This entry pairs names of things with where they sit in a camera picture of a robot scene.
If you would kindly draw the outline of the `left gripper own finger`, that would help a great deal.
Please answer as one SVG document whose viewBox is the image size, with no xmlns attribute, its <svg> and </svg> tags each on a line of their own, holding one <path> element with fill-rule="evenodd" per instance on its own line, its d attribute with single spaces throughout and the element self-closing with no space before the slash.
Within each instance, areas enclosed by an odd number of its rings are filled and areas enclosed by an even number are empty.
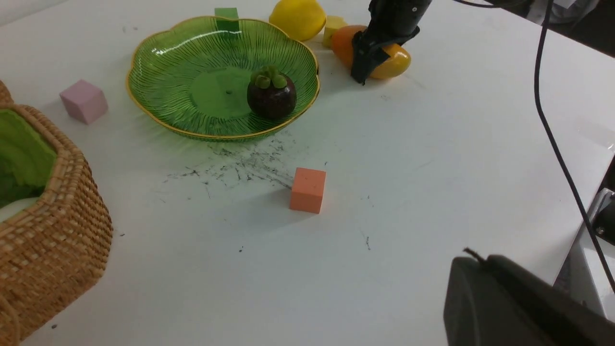
<svg viewBox="0 0 615 346">
<path fill-rule="evenodd" d="M 612 346 L 612 321 L 502 255 L 452 260 L 443 309 L 450 346 Z"/>
</svg>

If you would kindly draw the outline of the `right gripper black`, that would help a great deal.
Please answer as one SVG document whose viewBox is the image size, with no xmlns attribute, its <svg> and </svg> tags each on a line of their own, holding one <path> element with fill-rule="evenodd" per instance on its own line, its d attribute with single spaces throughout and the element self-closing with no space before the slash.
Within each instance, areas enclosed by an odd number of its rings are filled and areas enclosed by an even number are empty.
<svg viewBox="0 0 615 346">
<path fill-rule="evenodd" d="M 367 29 L 352 38 L 351 77 L 365 84 L 371 73 L 390 59 L 384 48 L 405 44 L 420 32 L 418 23 L 431 5 L 430 0 L 372 0 Z"/>
</svg>

